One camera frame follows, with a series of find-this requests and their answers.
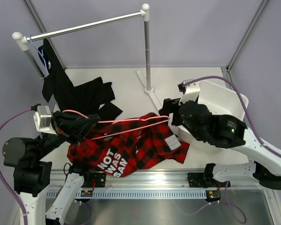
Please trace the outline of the pink clothes hanger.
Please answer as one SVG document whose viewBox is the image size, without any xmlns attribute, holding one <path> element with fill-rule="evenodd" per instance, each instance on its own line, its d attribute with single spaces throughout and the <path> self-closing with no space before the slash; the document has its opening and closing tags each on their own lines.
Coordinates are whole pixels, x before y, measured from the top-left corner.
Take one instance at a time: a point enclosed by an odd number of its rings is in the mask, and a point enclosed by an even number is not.
<svg viewBox="0 0 281 225">
<path fill-rule="evenodd" d="M 166 115 L 157 116 L 155 114 L 146 118 L 129 118 L 123 120 L 99 120 L 98 122 L 96 122 L 95 128 L 98 128 L 97 127 L 98 124 L 100 125 L 104 124 L 104 128 L 111 125 L 113 125 L 113 127 L 132 125 L 132 127 L 121 131 L 104 132 L 104 134 L 106 135 L 92 138 L 92 140 L 134 132 L 137 130 L 142 130 L 145 128 L 157 126 L 159 124 L 168 124 L 169 120 L 170 120 L 169 116 Z"/>
</svg>

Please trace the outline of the red black plaid shirt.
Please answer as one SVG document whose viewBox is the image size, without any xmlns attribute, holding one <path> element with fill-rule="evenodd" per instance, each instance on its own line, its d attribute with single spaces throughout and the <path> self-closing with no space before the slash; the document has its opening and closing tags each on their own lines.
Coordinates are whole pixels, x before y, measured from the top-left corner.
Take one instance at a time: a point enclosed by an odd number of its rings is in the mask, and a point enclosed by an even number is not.
<svg viewBox="0 0 281 225">
<path fill-rule="evenodd" d="M 97 127 L 91 129 L 78 146 L 69 146 L 67 158 L 71 163 L 125 177 L 137 170 L 150 169 L 166 159 L 183 164 L 189 149 L 189 144 L 181 141 L 168 124 L 92 140 L 106 135 L 104 132 L 121 131 L 132 125 Z"/>
</svg>

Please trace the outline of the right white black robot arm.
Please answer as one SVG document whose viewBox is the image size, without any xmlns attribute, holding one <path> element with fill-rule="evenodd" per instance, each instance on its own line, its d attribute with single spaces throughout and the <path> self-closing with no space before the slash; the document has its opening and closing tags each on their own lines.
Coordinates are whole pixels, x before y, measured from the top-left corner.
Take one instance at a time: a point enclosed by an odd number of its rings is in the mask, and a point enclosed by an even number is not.
<svg viewBox="0 0 281 225">
<path fill-rule="evenodd" d="M 213 115 L 206 105 L 196 101 L 179 104 L 179 99 L 167 98 L 160 115 L 173 115 L 172 125 L 183 126 L 195 140 L 246 155 L 244 164 L 206 164 L 203 172 L 189 173 L 191 185 L 211 188 L 229 185 L 233 181 L 251 181 L 263 187 L 281 190 L 281 155 L 278 149 L 258 142 L 256 134 L 232 115 Z"/>
</svg>

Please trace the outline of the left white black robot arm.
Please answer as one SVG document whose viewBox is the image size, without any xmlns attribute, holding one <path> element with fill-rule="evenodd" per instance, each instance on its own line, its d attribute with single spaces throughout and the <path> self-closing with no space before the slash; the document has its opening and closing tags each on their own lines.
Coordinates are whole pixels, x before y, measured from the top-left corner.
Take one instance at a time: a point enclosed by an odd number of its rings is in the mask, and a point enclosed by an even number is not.
<svg viewBox="0 0 281 225">
<path fill-rule="evenodd" d="M 83 117 L 60 111 L 51 112 L 45 106 L 38 106 L 33 118 L 41 135 L 34 139 L 9 139 L 2 149 L 4 165 L 14 168 L 13 190 L 24 207 L 23 223 L 62 225 L 79 189 L 92 182 L 91 173 L 86 166 L 73 163 L 54 203 L 46 210 L 52 162 L 44 162 L 42 158 L 65 142 L 80 145 L 100 117 L 96 114 Z"/>
</svg>

